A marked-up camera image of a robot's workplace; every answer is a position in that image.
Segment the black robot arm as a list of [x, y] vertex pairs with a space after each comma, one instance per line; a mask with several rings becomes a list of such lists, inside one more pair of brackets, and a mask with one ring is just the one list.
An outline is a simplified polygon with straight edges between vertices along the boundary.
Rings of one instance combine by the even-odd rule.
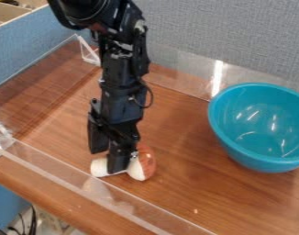
[[89, 102], [88, 146], [107, 156], [91, 163], [95, 177], [127, 171], [139, 157], [137, 122], [152, 105], [153, 93], [141, 77], [148, 74], [147, 26], [132, 0], [47, 0], [60, 24], [89, 29], [97, 41], [101, 96]]

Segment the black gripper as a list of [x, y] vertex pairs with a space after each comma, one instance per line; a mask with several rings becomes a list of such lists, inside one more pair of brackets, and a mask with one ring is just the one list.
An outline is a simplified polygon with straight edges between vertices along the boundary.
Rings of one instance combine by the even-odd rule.
[[136, 125], [143, 118], [144, 109], [153, 104], [153, 101], [145, 104], [145, 96], [152, 91], [144, 81], [127, 87], [107, 82], [100, 82], [99, 86], [101, 97], [93, 98], [89, 103], [88, 147], [92, 154], [109, 148], [107, 171], [108, 174], [115, 174], [127, 169], [129, 159], [136, 156], [135, 142], [141, 138]]

